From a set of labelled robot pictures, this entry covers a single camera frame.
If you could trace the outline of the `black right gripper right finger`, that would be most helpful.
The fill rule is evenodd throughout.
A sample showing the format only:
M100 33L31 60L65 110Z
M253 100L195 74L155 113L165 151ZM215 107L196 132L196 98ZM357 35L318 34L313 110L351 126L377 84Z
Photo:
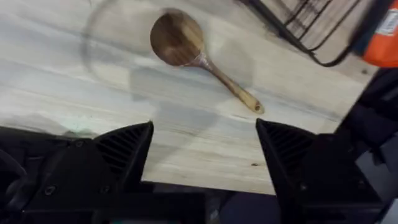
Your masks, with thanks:
M256 131L282 223L349 223L354 215L368 222L382 210L345 136L262 119Z

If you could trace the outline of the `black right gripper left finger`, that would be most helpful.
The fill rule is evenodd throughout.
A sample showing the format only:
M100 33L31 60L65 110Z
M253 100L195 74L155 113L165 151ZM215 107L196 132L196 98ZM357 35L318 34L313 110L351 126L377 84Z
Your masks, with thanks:
M69 212L127 205L140 187L153 133L149 121L73 141L53 157L30 209Z

